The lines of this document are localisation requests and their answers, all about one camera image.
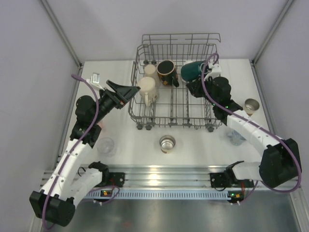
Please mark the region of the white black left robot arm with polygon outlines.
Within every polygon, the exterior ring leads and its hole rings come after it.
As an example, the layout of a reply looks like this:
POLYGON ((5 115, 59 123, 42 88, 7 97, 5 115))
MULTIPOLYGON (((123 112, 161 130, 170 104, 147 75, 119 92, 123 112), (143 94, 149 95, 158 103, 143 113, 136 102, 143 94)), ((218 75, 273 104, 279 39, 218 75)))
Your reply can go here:
POLYGON ((260 161, 237 161, 226 168, 235 180, 251 179, 262 182, 272 190, 297 177, 296 190, 301 183, 301 162, 298 144, 284 140, 254 122, 244 109, 231 98, 231 86, 225 77, 198 78, 186 84, 190 93, 203 97, 213 105, 215 117, 238 132, 260 154, 260 161))

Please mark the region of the cream mug green inside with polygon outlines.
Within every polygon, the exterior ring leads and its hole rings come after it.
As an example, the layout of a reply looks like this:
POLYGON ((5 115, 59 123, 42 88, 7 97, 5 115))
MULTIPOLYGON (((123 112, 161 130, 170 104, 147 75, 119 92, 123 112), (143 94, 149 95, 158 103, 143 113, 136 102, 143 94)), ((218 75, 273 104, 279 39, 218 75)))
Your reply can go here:
POLYGON ((151 104, 156 102, 159 97, 159 92, 156 87, 156 82, 152 77, 143 77, 137 82, 137 86, 140 88, 139 94, 147 107, 150 107, 151 104))

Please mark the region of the clear glass tumbler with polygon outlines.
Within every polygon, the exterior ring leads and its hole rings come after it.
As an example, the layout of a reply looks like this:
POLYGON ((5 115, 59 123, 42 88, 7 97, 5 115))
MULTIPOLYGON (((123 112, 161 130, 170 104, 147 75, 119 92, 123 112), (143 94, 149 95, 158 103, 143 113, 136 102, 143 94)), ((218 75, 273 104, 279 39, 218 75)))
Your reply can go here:
POLYGON ((112 138, 104 137, 97 141, 97 151, 100 155, 112 157, 116 153, 115 143, 112 138))

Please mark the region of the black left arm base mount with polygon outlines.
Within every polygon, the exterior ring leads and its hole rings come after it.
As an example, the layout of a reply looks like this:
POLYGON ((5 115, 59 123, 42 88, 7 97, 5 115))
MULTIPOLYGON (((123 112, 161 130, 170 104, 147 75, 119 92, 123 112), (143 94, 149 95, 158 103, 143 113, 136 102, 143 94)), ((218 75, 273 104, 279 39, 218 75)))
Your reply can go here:
POLYGON ((220 173, 210 173, 210 181, 211 187, 216 189, 254 187, 254 182, 252 180, 237 180, 234 173, 227 170, 220 173))

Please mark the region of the white cup teal base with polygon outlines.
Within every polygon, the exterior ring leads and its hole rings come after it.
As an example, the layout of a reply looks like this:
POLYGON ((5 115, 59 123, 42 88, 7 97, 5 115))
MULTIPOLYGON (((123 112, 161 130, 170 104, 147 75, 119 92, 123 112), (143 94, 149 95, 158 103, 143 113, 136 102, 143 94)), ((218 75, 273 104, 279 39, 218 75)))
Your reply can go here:
POLYGON ((187 60, 181 67, 181 78, 184 82, 192 82, 196 80, 202 72, 202 67, 205 65, 204 60, 193 61, 187 60))

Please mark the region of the black skull mug red inside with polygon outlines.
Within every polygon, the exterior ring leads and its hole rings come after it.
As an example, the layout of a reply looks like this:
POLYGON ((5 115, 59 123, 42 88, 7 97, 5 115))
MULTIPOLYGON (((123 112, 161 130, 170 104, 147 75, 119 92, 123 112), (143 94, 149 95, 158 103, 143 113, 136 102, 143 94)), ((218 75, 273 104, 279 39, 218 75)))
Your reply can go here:
POLYGON ((157 66, 158 76, 165 86, 179 87, 176 65, 172 60, 163 60, 157 66))

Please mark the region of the light blue mug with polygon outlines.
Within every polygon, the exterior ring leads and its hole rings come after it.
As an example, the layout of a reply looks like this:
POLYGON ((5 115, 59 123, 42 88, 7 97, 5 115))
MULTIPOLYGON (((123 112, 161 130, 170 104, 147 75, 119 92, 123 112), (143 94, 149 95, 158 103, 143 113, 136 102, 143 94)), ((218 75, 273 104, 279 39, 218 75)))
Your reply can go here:
POLYGON ((230 143, 232 145, 235 146, 240 146, 242 145, 244 142, 246 142, 246 139, 240 134, 238 133, 236 130, 230 130, 226 136, 228 137, 228 139, 230 140, 230 143))

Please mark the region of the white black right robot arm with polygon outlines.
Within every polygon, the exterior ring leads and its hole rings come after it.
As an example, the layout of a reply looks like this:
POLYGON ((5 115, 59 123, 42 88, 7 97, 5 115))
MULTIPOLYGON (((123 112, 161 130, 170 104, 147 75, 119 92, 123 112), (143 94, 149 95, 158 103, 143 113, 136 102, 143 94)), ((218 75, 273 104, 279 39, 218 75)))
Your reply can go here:
POLYGON ((67 148, 48 181, 30 195, 33 211, 44 226, 47 222, 67 226, 84 196, 96 186, 107 186, 110 180, 109 167, 100 161, 91 163, 78 180, 74 179, 101 133, 98 122, 112 109, 122 109, 140 90, 110 80, 106 83, 110 88, 100 89, 99 95, 83 95, 77 100, 76 122, 67 148))

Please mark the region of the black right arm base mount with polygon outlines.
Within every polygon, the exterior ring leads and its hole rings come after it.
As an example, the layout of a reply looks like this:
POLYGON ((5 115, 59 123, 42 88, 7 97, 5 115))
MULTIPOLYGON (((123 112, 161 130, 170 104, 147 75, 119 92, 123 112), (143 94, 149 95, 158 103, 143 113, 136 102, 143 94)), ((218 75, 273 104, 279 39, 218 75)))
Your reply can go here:
POLYGON ((118 186, 123 187, 125 183, 125 173, 124 172, 99 172, 99 177, 101 181, 97 183, 94 188, 104 187, 104 186, 118 186))

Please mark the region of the beige plain cup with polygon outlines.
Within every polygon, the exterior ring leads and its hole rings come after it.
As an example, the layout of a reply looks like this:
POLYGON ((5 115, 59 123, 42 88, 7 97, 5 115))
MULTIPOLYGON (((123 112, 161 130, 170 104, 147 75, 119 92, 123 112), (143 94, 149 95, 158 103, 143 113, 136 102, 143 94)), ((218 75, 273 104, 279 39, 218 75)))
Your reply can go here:
POLYGON ((144 76, 152 77, 155 80, 155 86, 160 86, 160 78, 158 76, 156 66, 152 64, 148 64, 144 67, 144 76))

